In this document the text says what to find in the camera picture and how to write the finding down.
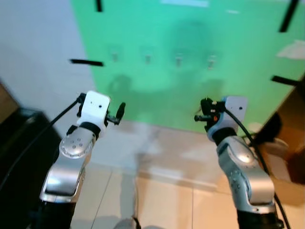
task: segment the black tape strip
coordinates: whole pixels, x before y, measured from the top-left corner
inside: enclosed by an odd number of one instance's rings
[[[96,10],[98,12],[103,12],[102,0],[96,0]]]
[[[79,60],[79,59],[70,59],[71,63],[81,63],[81,64],[89,64],[93,66],[101,66],[103,67],[103,62],[100,61],[88,61],[88,60]]]
[[[287,85],[297,86],[299,82],[297,80],[290,80],[281,76],[274,75],[271,79],[274,82],[283,83]]]
[[[279,32],[287,32],[289,24],[291,22],[291,19],[294,15],[295,9],[296,9],[299,1],[300,0],[291,0]]]

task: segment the green screen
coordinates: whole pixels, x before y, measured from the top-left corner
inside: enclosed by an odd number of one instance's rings
[[[303,4],[286,33],[278,30],[289,1],[103,0],[103,12],[94,0],[72,4],[88,58],[105,64],[92,67],[97,89],[113,113],[126,102],[125,120],[202,131],[193,121],[202,98],[241,95],[245,124],[263,124],[291,90],[271,77],[299,79],[305,69],[304,60],[276,56],[305,40]]]

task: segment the floor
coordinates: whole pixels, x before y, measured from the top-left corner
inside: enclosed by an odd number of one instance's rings
[[[112,229],[134,209],[135,175],[90,163],[71,223],[72,229]],[[138,217],[143,229],[237,229],[224,177],[216,192],[137,178]],[[292,228],[305,228],[304,205],[285,206]]]

